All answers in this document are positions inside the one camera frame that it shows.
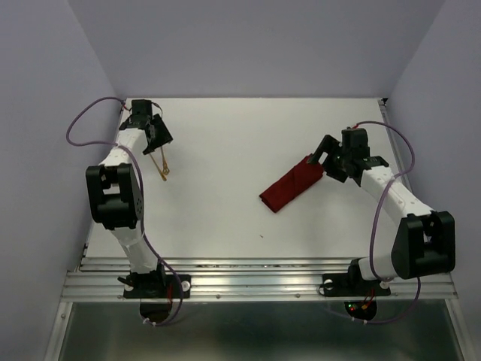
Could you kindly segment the dark red cloth napkin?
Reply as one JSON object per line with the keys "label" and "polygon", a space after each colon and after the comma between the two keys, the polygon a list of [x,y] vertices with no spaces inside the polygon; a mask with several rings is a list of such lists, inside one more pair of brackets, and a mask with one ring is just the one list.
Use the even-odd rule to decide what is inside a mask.
{"label": "dark red cloth napkin", "polygon": [[261,201],[273,213],[279,212],[322,178],[324,174],[322,165],[318,162],[310,164],[308,159],[309,156],[305,156],[259,195]]}

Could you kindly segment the gold spoon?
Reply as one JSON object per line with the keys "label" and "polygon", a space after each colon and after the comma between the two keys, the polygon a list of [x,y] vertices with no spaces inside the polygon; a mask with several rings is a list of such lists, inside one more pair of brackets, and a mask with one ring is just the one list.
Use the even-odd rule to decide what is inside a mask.
{"label": "gold spoon", "polygon": [[161,158],[162,158],[162,173],[164,176],[167,176],[170,173],[170,169],[168,167],[168,162],[165,157],[165,152],[163,147],[160,147],[160,151],[161,151]]}

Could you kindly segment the gold fork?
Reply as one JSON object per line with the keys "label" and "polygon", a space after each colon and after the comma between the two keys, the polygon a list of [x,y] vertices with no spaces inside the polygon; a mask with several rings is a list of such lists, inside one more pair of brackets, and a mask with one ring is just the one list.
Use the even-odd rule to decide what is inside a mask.
{"label": "gold fork", "polygon": [[157,161],[156,161],[156,159],[154,158],[154,156],[150,153],[150,154],[149,154],[149,157],[150,157],[151,161],[153,162],[153,164],[154,164],[157,172],[159,173],[160,178],[161,178],[163,181],[166,181],[166,180],[167,180],[166,175],[165,175],[165,173],[163,172],[163,169],[160,168],[160,166],[159,166],[159,164],[157,163]]}

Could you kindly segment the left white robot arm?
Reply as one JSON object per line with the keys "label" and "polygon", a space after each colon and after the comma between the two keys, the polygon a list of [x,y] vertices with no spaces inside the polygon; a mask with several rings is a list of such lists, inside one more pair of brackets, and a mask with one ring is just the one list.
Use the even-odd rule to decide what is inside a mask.
{"label": "left white robot arm", "polygon": [[116,144],[99,165],[86,170],[92,218],[112,233],[129,261],[129,274],[118,278],[127,299],[167,299],[173,293],[172,280],[145,241],[143,183],[133,157],[137,144],[146,144],[142,154],[150,155],[172,141],[162,113],[155,114],[153,106],[147,99],[133,100]]}

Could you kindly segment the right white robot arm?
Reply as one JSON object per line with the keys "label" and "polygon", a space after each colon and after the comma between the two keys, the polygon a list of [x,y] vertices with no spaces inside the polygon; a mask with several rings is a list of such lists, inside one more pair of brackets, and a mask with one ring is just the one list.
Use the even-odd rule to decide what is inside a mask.
{"label": "right white robot arm", "polygon": [[322,163],[327,176],[345,182],[352,179],[377,201],[375,214],[386,212],[398,229],[388,253],[354,259],[346,273],[332,275],[331,287],[347,287],[363,293],[394,278],[404,280],[449,273],[455,268],[455,220],[447,211],[435,211],[415,197],[387,161],[371,155],[368,133],[347,128],[336,140],[326,135],[308,163]]}

